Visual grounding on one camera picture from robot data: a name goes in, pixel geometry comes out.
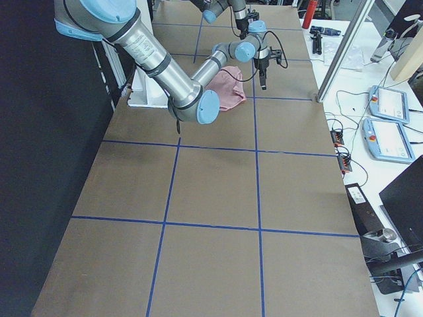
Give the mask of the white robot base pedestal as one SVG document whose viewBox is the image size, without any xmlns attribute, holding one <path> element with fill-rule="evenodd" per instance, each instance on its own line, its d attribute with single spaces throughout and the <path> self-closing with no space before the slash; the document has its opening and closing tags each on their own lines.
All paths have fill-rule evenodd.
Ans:
<svg viewBox="0 0 423 317">
<path fill-rule="evenodd" d="M 136 67 L 128 105 L 144 108 L 167 108 L 168 97 L 163 89 L 145 72 Z"/>
</svg>

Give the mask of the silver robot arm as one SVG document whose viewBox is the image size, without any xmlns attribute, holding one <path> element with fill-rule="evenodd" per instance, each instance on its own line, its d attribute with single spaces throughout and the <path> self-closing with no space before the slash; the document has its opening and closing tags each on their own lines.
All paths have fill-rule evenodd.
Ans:
<svg viewBox="0 0 423 317">
<path fill-rule="evenodd" d="M 266 74 L 270 49 L 266 43 L 267 27 L 247 10 L 244 1 L 194 1 L 203 18 L 212 23 L 230 8 L 240 39 L 220 43 L 189 77 L 160 44 L 141 20 L 135 1 L 55 1 L 57 31 L 80 40 L 107 40 L 123 47 L 135 63 L 168 93 L 168 109 L 177 122 L 212 123 L 219 114 L 219 97 L 206 89 L 209 82 L 229 59 L 258 63 L 261 75 Z"/>
<path fill-rule="evenodd" d="M 239 34 L 234 32 L 234 35 L 243 40 L 249 33 L 249 20 L 252 17 L 244 0 L 190 0 L 190 2 L 199 9 L 203 19 L 209 24 L 215 22 L 219 15 L 227 8 L 231 9 L 237 30 L 239 31 Z"/>
</svg>

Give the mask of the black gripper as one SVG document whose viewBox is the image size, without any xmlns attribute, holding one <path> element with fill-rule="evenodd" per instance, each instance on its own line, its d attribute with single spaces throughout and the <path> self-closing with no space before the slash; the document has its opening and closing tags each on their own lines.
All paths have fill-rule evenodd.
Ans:
<svg viewBox="0 0 423 317">
<path fill-rule="evenodd" d="M 269 58 L 268 57 L 264 57 L 261 59 L 254 58 L 253 61 L 254 61 L 254 67 L 258 71 L 258 74 L 259 74 L 260 87 L 262 90 L 266 90 L 267 89 L 266 71 L 269 66 Z"/>
<path fill-rule="evenodd" d="M 249 24 L 253 22 L 253 18 L 242 18 L 242 19 L 236 19 L 236 27 L 239 31 L 239 38 L 245 39 L 247 34 L 249 33 Z"/>
</svg>

